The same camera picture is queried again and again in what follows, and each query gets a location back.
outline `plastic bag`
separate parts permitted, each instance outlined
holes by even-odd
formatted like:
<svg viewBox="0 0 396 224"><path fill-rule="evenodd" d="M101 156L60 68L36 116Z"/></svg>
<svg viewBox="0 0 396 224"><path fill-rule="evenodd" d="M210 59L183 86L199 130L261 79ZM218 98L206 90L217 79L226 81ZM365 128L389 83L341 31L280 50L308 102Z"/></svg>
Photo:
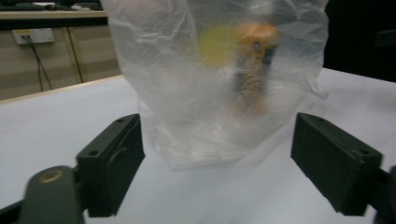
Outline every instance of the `plastic bag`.
<svg viewBox="0 0 396 224"><path fill-rule="evenodd" d="M241 159L306 94L326 96L315 82L326 1L102 4L121 71L140 97L145 134L174 168Z"/></svg>

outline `white table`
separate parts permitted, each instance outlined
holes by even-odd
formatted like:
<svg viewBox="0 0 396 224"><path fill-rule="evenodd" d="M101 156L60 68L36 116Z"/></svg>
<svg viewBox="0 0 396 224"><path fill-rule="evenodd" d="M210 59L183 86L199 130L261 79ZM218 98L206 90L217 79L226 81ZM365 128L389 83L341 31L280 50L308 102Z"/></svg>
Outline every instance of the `white table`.
<svg viewBox="0 0 396 224"><path fill-rule="evenodd" d="M304 112L322 114L396 164L396 84L323 69L328 100ZM136 113L123 77L0 102L0 207L22 199L28 179L75 156L110 122ZM237 162L172 171L145 141L147 157L119 214L87 223L373 223L336 214L290 158L294 119Z"/></svg>

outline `screw hole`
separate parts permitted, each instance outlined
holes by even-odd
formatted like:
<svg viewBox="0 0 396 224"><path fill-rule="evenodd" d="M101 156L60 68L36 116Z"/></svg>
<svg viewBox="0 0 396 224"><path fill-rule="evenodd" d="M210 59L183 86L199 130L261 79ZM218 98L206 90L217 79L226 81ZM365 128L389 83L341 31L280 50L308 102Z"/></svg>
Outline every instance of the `screw hole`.
<svg viewBox="0 0 396 224"><path fill-rule="evenodd" d="M90 153L89 153L90 156L96 156L97 154L99 154L99 152L97 150L90 151Z"/></svg>
<svg viewBox="0 0 396 224"><path fill-rule="evenodd" d="M52 182L56 179L59 179L63 173L64 172L62 170L51 170L51 171L46 172L42 176L40 176L39 181L42 184L47 184L47 183Z"/></svg>

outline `desk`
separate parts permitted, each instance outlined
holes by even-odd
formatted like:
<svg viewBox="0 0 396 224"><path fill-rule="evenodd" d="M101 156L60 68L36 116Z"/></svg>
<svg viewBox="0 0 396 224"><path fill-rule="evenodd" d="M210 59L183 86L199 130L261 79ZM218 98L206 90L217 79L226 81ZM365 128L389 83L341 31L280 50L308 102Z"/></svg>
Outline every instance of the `desk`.
<svg viewBox="0 0 396 224"><path fill-rule="evenodd" d="M104 11L0 12L0 31L107 25Z"/></svg>
<svg viewBox="0 0 396 224"><path fill-rule="evenodd" d="M322 114L396 164L396 84L323 69L330 97L300 111ZM28 178L75 156L110 122L136 113L136 93L123 77L0 102L0 207L20 200ZM171 171L144 135L139 171L119 214L87 223L369 224L343 217L290 158L294 119L241 161ZM269 156L261 150L274 147Z"/></svg>
<svg viewBox="0 0 396 224"><path fill-rule="evenodd" d="M36 45L53 88L120 73L104 11L0 12L0 100L40 91L35 55L11 33L35 28L53 28L55 42Z"/></svg>

